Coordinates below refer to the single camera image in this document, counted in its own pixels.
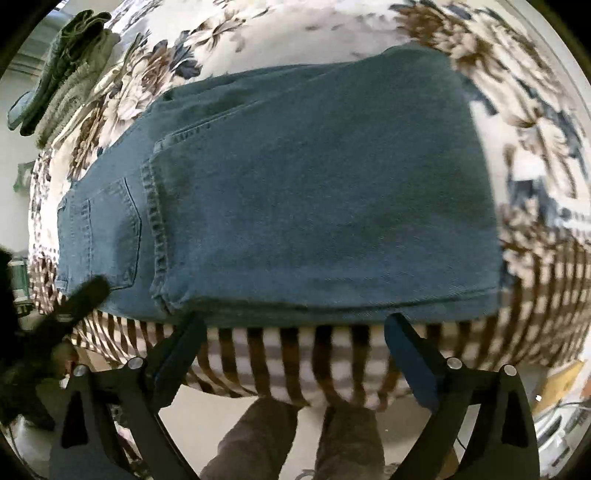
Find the bed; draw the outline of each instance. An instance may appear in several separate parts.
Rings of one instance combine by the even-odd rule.
[[[57,204],[105,148],[167,89],[226,72],[352,61],[418,41],[449,56],[485,152],[505,272],[491,316],[415,324],[446,356],[498,369],[576,359],[591,322],[589,114],[526,25],[492,1],[125,0],[108,25],[122,41],[77,118],[40,152],[31,182],[29,269],[35,305],[62,299]],[[72,342],[113,367],[173,328],[95,311]],[[299,406],[345,400],[385,409],[409,393],[383,328],[213,329],[187,384]]]

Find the gray pants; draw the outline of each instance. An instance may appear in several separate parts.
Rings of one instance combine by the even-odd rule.
[[[298,408],[259,398],[201,472],[203,480],[277,480],[296,436]],[[384,449],[375,412],[350,404],[329,407],[316,453],[314,480],[376,480]]]

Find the black cable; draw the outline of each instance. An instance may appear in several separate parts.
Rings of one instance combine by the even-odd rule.
[[[37,480],[48,480],[47,478],[45,478],[42,475],[39,475],[35,470],[33,470],[32,467],[27,463],[27,461],[21,456],[21,454],[17,448],[17,441],[14,439],[14,434],[12,432],[12,425],[9,425],[7,427],[7,429],[8,429],[8,434],[10,435],[10,441],[12,442],[12,447],[14,448],[14,452],[16,453],[19,461],[22,463],[24,468],[27,469],[27,472],[29,472],[29,474],[33,478],[36,478]]]
[[[456,437],[457,442],[460,444],[460,447],[462,447],[464,449],[464,451],[466,450],[466,447],[464,446],[464,444],[462,443],[462,441],[460,440],[460,437]]]

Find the jeans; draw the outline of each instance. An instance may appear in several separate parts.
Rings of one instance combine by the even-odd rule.
[[[501,251],[461,81],[415,45],[165,93],[59,208],[58,288],[217,327],[466,320]]]

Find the flower pattern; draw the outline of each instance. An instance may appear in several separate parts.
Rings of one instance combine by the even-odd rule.
[[[560,239],[569,236],[590,248],[591,223],[584,231],[570,227],[564,207],[581,198],[574,204],[581,216],[589,215],[582,133],[535,44],[489,8],[410,0],[391,10],[410,38],[449,56],[470,100],[514,129],[516,141],[505,146],[510,204],[499,207],[508,273],[531,275],[534,258],[550,262]]]

